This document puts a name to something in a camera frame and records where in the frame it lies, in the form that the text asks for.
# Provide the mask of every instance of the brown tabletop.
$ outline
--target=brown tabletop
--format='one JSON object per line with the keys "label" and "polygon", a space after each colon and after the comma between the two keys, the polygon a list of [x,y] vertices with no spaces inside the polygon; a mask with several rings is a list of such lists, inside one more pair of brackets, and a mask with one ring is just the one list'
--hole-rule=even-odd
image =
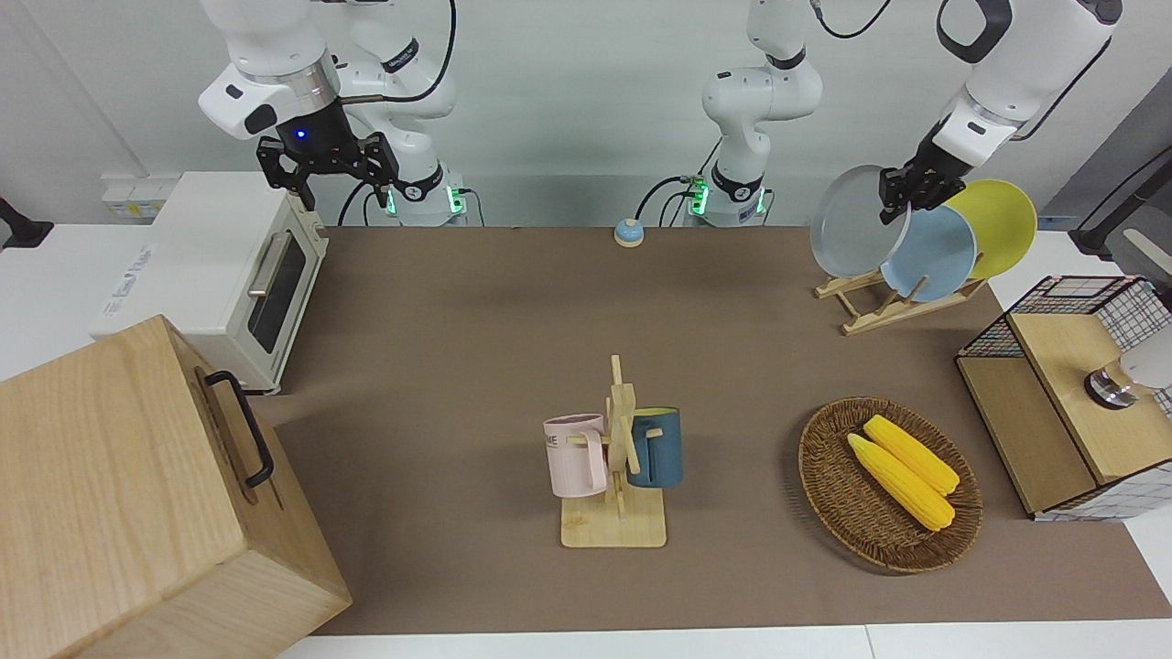
{"label": "brown tabletop", "polygon": [[[1172,614],[1122,524],[1030,522],[953,364],[999,313],[963,305],[844,338],[803,229],[332,233],[279,396],[257,400],[349,583],[329,634],[1067,620]],[[681,408],[684,482],[657,550],[559,545],[541,421],[602,412],[611,353]],[[819,525],[802,427],[901,402],[984,495],[973,549],[879,575]]]}

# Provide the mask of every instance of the pink mug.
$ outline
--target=pink mug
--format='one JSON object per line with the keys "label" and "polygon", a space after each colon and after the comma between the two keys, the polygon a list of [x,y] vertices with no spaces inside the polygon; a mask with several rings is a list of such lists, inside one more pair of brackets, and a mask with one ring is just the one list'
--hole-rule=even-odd
{"label": "pink mug", "polygon": [[573,498],[606,491],[609,475],[602,453],[602,415],[557,416],[546,420],[544,428],[553,494]]}

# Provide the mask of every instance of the wooden mug tree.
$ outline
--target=wooden mug tree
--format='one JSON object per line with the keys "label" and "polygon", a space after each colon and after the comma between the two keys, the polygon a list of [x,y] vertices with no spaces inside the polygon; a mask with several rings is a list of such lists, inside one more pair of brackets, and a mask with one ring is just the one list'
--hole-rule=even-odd
{"label": "wooden mug tree", "polygon": [[[642,466],[631,434],[635,419],[635,387],[622,381],[622,364],[616,354],[611,355],[611,395],[606,398],[607,433],[602,435],[609,482],[602,494],[561,500],[561,544],[573,549],[663,546],[667,544],[663,490],[627,483],[627,469],[639,474]],[[586,437],[575,436],[570,441],[586,443]]]}

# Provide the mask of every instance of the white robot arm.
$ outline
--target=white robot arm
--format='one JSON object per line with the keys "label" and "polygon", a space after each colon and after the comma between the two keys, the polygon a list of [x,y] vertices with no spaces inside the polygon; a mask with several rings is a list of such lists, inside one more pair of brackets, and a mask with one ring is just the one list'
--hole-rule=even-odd
{"label": "white robot arm", "polygon": [[[444,66],[437,68],[420,56],[415,39],[382,20],[389,0],[320,0],[347,5],[352,38],[374,56],[370,62],[338,64],[309,19],[309,1],[200,0],[232,60],[200,94],[200,109],[239,140],[275,129],[278,138],[260,137],[261,169],[273,188],[299,195],[309,210],[309,175],[348,174],[374,186],[383,208],[394,208],[389,191],[401,189],[402,205],[418,211],[415,217],[445,213],[447,222],[456,205],[455,197],[448,198],[452,177],[435,157],[430,137],[393,125],[390,117],[451,111],[454,89],[444,76],[451,43]],[[449,5],[455,32],[455,2]],[[348,115],[374,133],[356,137]],[[406,171],[396,155],[402,155]],[[295,163],[293,171],[285,170],[282,159]],[[427,199],[431,188],[441,189],[443,198],[437,193]],[[413,199],[415,192],[420,195]],[[442,210],[434,213],[431,206]]]}
{"label": "white robot arm", "polygon": [[[448,116],[456,104],[455,83],[449,75],[441,77],[441,67],[420,53],[418,40],[401,22],[389,20],[391,8],[374,4],[345,8],[350,39],[373,60],[340,64],[342,96],[417,100],[348,104],[346,113],[386,135],[395,154],[398,177],[391,183],[388,213],[404,225],[440,226],[465,210],[458,192],[463,178],[438,158],[431,136],[415,120]],[[379,216],[372,224],[388,219]]]}
{"label": "white robot arm", "polygon": [[771,148],[757,124],[804,117],[822,100],[822,77],[805,57],[809,12],[808,0],[750,0],[749,41],[765,64],[721,72],[704,87],[704,113],[723,135],[694,206],[709,224],[740,226],[757,211]]}
{"label": "white robot arm", "polygon": [[972,63],[973,73],[915,156],[902,168],[884,170],[884,223],[908,203],[913,209],[934,209],[963,190],[962,176],[984,164],[1048,98],[1069,89],[1090,68],[1123,13],[1122,0],[975,1],[986,25],[968,45],[946,33],[941,18],[949,0],[940,5],[940,42]]}

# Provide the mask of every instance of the cable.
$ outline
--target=cable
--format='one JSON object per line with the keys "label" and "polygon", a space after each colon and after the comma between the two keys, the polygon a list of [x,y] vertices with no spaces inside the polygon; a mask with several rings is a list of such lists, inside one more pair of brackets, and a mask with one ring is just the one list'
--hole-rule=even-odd
{"label": "cable", "polygon": [[431,81],[431,84],[422,93],[414,96],[383,96],[381,94],[369,94],[366,96],[350,96],[349,98],[342,98],[343,106],[350,106],[355,103],[414,103],[415,101],[422,101],[431,95],[440,83],[443,82],[443,76],[448,73],[448,64],[451,63],[451,52],[456,48],[456,0],[448,0],[448,6],[451,8],[451,25],[448,28],[448,49],[443,54],[443,63],[440,64],[440,73],[436,74],[436,79]]}
{"label": "cable", "polygon": [[468,193],[476,197],[476,215],[481,216],[481,226],[488,226],[484,223],[484,202],[481,201],[481,193],[471,188],[461,188],[461,193]]}
{"label": "cable", "polygon": [[826,34],[833,36],[834,39],[854,39],[856,36],[871,29],[871,26],[875,25],[875,21],[879,20],[879,16],[881,16],[883,13],[887,11],[888,5],[891,5],[891,0],[884,0],[883,6],[879,7],[879,11],[875,12],[875,15],[871,16],[871,20],[867,21],[863,27],[850,34],[841,34],[834,32],[833,29],[831,29],[829,25],[826,25],[826,19],[823,18],[822,15],[822,0],[810,0],[810,7],[813,8],[813,15],[815,18],[818,19],[818,22],[822,25],[822,29],[826,30]]}
{"label": "cable", "polygon": [[350,190],[349,195],[347,195],[346,203],[342,204],[342,210],[341,212],[338,213],[338,226],[342,225],[342,220],[346,219],[346,211],[350,210],[350,202],[354,201],[354,197],[359,196],[359,190],[361,190],[363,185],[366,185],[366,182],[359,181],[359,184],[355,185],[353,190]]}
{"label": "cable", "polygon": [[1172,151],[1172,144],[1168,144],[1167,147],[1164,147],[1163,149],[1160,149],[1159,154],[1156,154],[1154,156],[1152,156],[1151,158],[1149,158],[1147,162],[1145,162],[1144,164],[1142,164],[1138,168],[1136,168],[1136,170],[1132,171],[1131,174],[1129,174],[1126,178],[1124,178],[1123,181],[1120,181],[1119,184],[1115,186],[1115,189],[1112,189],[1110,192],[1106,193],[1106,197],[1103,197],[1103,201],[1101,201],[1098,203],[1098,205],[1096,205],[1095,209],[1091,210],[1091,212],[1086,213],[1086,217],[1078,224],[1078,227],[1076,229],[1076,231],[1081,230],[1084,226],[1086,226],[1086,223],[1090,222],[1092,217],[1095,217],[1095,213],[1097,213],[1099,210],[1102,210],[1103,206],[1108,203],[1108,201],[1110,201],[1111,197],[1115,197],[1116,193],[1119,192],[1119,190],[1123,190],[1123,186],[1126,185],[1127,182],[1130,182],[1132,178],[1139,176],[1139,172],[1142,172],[1145,169],[1152,167],[1152,164],[1156,161],[1163,158],[1165,155],[1168,154],[1168,151]]}
{"label": "cable", "polygon": [[1042,118],[1037,120],[1037,123],[1035,123],[1034,127],[1029,129],[1029,133],[1027,133],[1026,135],[1014,135],[1013,137],[1009,138],[1009,141],[1024,142],[1026,140],[1033,137],[1034,134],[1037,133],[1037,129],[1042,128],[1042,124],[1045,123],[1045,120],[1050,118],[1050,115],[1054,114],[1054,110],[1058,108],[1058,103],[1061,103],[1062,100],[1067,97],[1067,94],[1069,94],[1070,90],[1075,88],[1075,84],[1078,84],[1078,81],[1083,77],[1083,75],[1086,72],[1091,70],[1091,67],[1095,66],[1095,62],[1097,62],[1098,59],[1103,56],[1103,53],[1106,53],[1106,47],[1110,45],[1111,45],[1111,39],[1108,38],[1108,40],[1103,42],[1103,47],[1099,48],[1099,52],[1096,53],[1093,57],[1091,57],[1091,61],[1086,62],[1086,66],[1083,67],[1083,70],[1078,72],[1078,75],[1076,75],[1075,79],[1070,81],[1070,84],[1068,84],[1067,88],[1062,90],[1062,94],[1058,94],[1058,97],[1055,98],[1054,103],[1050,104],[1050,109],[1045,110],[1045,114],[1042,115]]}
{"label": "cable", "polygon": [[374,192],[367,192],[364,199],[362,199],[362,226],[370,226],[370,216],[367,215],[367,205],[370,203],[370,197],[375,197]]}
{"label": "cable", "polygon": [[676,192],[675,195],[672,195],[670,197],[668,197],[667,201],[663,202],[663,208],[660,209],[660,220],[659,220],[659,224],[656,224],[655,226],[663,226],[663,216],[667,213],[667,208],[672,204],[672,199],[674,199],[676,197],[688,197],[690,195],[691,195],[691,192],[684,190],[683,192]]}
{"label": "cable", "polygon": [[668,178],[665,178],[663,181],[660,181],[659,183],[653,185],[652,189],[648,190],[646,195],[643,195],[643,201],[639,202],[639,210],[635,211],[635,219],[639,219],[639,217],[643,215],[643,206],[646,206],[647,202],[650,201],[652,195],[657,192],[661,188],[663,188],[665,185],[670,185],[673,183],[689,183],[690,181],[691,178],[687,176],[669,176]]}
{"label": "cable", "polygon": [[[704,168],[708,167],[708,163],[713,162],[713,156],[716,155],[716,150],[721,148],[721,142],[723,141],[724,141],[723,135],[716,138],[716,143],[713,144],[713,150],[708,151],[708,157],[704,158],[704,163],[701,164],[700,169],[696,170],[696,176],[704,175]],[[683,199],[681,198],[680,203],[675,205],[675,212],[672,213],[672,222],[667,223],[668,226],[675,226],[675,218],[680,217],[680,209],[682,208],[683,208]]]}
{"label": "cable", "polygon": [[777,201],[777,193],[774,192],[772,188],[765,188],[765,195],[769,195],[769,205],[765,206],[765,218],[761,220],[762,226],[769,223],[769,213],[774,212],[774,202]]}

